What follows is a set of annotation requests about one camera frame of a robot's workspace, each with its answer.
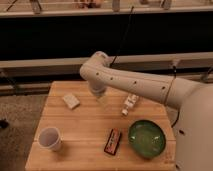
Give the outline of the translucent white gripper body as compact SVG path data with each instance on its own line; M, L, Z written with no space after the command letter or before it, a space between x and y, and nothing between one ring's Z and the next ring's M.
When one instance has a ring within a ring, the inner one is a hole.
M106 108L108 105L108 98L105 94L106 90L95 90L93 88L90 89L91 93L96 97L96 101L99 103L100 106Z

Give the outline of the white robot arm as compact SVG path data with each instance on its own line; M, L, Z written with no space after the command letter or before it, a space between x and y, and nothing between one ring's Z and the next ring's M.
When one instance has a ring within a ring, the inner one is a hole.
M177 171L213 171L213 84L113 69L102 51L82 64L80 75L96 97L110 86L178 110Z

